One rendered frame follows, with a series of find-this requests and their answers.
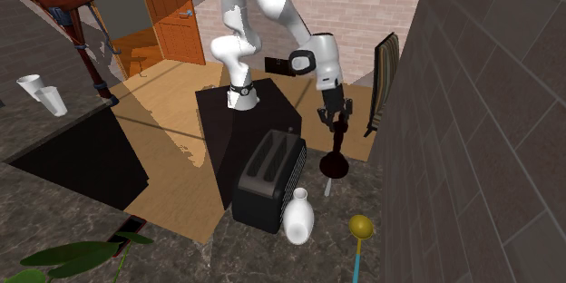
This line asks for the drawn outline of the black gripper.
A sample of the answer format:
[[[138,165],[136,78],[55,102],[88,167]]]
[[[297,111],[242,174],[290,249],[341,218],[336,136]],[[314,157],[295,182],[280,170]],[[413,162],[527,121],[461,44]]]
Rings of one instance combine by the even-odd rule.
[[[320,121],[332,132],[333,115],[340,112],[340,121],[347,124],[349,116],[353,112],[353,101],[344,97],[343,85],[340,84],[333,89],[323,91],[322,96],[325,106],[317,109]]]

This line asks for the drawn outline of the striped chair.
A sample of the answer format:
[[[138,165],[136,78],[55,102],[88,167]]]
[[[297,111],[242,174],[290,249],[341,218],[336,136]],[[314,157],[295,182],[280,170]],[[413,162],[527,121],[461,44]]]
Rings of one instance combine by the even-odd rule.
[[[399,57],[398,36],[395,32],[392,32],[375,48],[371,108],[365,137],[379,127]]]

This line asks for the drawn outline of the dark robot stand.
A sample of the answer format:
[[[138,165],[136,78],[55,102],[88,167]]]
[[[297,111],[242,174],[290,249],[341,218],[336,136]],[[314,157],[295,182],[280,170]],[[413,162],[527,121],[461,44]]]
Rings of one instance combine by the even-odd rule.
[[[234,181],[271,129],[301,133],[302,118],[270,79],[254,82],[259,102],[247,111],[230,109],[226,86],[196,92],[204,139],[222,204],[232,201]]]

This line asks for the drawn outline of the black toaster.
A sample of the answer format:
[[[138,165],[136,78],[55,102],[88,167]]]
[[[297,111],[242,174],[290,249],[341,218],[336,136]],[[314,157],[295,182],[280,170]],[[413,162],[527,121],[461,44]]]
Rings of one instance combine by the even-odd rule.
[[[236,183],[233,219],[276,234],[284,210],[293,198],[306,156],[306,142],[299,135],[268,131]]]

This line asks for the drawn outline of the white vase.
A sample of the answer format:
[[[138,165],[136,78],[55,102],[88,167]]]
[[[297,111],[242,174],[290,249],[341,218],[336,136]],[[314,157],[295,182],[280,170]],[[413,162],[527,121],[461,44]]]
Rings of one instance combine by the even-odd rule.
[[[285,235],[294,245],[306,243],[314,226],[314,211],[307,195],[304,188],[294,189],[293,198],[284,211]]]

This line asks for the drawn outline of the orange wooden door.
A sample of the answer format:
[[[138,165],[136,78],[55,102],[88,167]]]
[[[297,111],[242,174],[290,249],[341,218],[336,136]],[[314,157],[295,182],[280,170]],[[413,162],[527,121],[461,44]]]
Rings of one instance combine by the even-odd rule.
[[[144,0],[164,59],[205,65],[192,0]]]

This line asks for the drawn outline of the black phone red case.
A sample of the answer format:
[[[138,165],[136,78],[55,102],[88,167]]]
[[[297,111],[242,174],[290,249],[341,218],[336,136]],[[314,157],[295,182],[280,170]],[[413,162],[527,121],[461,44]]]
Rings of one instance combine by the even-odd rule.
[[[130,242],[127,238],[118,235],[118,232],[131,232],[138,233],[142,227],[147,223],[147,220],[140,218],[135,215],[131,215],[108,239],[108,242],[118,243],[118,249],[113,254],[114,258],[117,258],[124,247]]]

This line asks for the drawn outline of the white cup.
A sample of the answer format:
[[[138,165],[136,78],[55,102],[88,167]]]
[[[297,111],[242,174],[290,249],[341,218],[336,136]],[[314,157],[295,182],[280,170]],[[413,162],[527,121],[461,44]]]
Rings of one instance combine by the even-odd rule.
[[[35,92],[35,95],[52,115],[60,117],[67,114],[67,108],[56,87],[40,88]]]
[[[35,100],[38,102],[40,99],[37,97],[36,92],[44,88],[44,82],[39,74],[29,74],[20,77],[16,82]]]

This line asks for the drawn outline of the green leafy plant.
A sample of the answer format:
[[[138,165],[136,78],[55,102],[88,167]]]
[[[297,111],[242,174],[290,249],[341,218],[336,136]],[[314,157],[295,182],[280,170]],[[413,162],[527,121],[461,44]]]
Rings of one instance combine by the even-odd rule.
[[[80,241],[36,252],[20,261],[28,269],[5,278],[4,283],[51,283],[55,278],[70,278],[99,267],[118,254],[124,243],[126,250],[112,280],[112,283],[116,283],[132,244],[148,245],[154,242],[134,232],[119,231],[116,235],[122,238],[120,242]]]

